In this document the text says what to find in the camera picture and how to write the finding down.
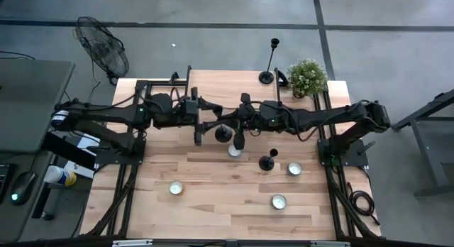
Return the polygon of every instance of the fan grille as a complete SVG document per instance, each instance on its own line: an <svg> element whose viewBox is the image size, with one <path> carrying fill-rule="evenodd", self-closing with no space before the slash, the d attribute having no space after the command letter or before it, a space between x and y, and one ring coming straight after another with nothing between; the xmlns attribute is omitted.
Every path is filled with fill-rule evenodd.
<svg viewBox="0 0 454 247"><path fill-rule="evenodd" d="M124 77L129 71L128 58L118 39L95 18L77 19L77 38L92 60L110 77Z"/></svg>

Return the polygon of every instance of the small plant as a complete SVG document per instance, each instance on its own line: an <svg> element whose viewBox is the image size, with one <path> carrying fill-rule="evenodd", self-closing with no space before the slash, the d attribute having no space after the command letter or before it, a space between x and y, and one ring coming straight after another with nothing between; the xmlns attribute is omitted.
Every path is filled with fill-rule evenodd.
<svg viewBox="0 0 454 247"><path fill-rule="evenodd" d="M326 90L326 73L323 66L315 60L298 60L287 70L289 86L293 96L303 98Z"/></svg>

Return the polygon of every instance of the concrete floor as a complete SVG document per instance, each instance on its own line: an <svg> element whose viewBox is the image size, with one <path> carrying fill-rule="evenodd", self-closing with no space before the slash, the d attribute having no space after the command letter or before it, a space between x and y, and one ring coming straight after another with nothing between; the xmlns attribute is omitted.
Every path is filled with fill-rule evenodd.
<svg viewBox="0 0 454 247"><path fill-rule="evenodd" d="M454 0L321 0L325 24L454 26ZM1 18L170 23L316 24L313 0L5 0ZM285 70L299 58L323 62L318 31L208 28L112 28L126 48L128 77L169 77L194 69L263 70L269 40L279 38L272 67ZM328 31L336 79L346 80L352 101L378 99L393 122L453 88L454 33ZM94 81L91 63L72 28L0 26L0 50L38 59L70 60L76 70L67 89L87 99ZM103 79L92 101L108 104L114 88ZM431 186L410 128L370 134L372 189L385 237L453 245L454 196L416 200L413 192ZM23 240L69 236L86 195L65 193L54 221L31 221Z"/></svg>

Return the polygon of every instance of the computer mouse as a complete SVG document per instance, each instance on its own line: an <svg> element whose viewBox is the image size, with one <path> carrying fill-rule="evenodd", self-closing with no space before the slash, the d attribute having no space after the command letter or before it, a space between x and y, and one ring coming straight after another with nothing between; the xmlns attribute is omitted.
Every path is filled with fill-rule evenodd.
<svg viewBox="0 0 454 247"><path fill-rule="evenodd" d="M31 195L31 189L35 182L36 174L33 172L22 172L11 186L11 203L14 205L25 204Z"/></svg>

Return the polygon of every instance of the wood plank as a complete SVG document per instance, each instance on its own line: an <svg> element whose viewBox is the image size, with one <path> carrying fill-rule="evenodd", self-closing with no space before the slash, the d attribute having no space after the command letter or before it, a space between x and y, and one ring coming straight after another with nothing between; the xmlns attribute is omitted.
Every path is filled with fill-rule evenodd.
<svg viewBox="0 0 454 247"><path fill-rule="evenodd" d="M192 70L189 88L197 87L207 101L221 104L228 113L240 104L240 95L247 92L252 100L276 100L276 82L263 85L253 71ZM113 102L121 101L134 92L136 79L120 79ZM333 107L349 104L345 82L329 82ZM169 93L169 87L153 87L152 93ZM281 100L287 106L314 110L310 97L295 99L292 91L281 89ZM214 120L210 111L201 111L202 121ZM341 133L352 124L338 127ZM125 131L120 124L109 124L115 131ZM301 134L305 138L310 131ZM332 240L335 238L331 206L327 193L324 169L316 153L316 132L307 142L300 142L288 133L261 133L253 137L245 134L245 150L237 158L227 154L232 143L219 143L214 131L195 146L194 128L166 128L147 130L147 148L139 167L135 184L133 207L128 227L129 238L211 238L211 239L282 239ZM276 148L279 155L269 172L258 166L260 157ZM287 166L297 161L303 167L298 177L287 175ZM109 165L94 178L84 215L81 232L87 232L104 215L114 195L118 174L117 165ZM364 173L346 168L347 181L354 190L370 193ZM184 191L180 196L170 194L173 180L180 180ZM287 207L273 209L274 194L287 198ZM343 228L345 212L339 208ZM121 208L117 227L121 223ZM369 218L365 223L373 227Z"/></svg>

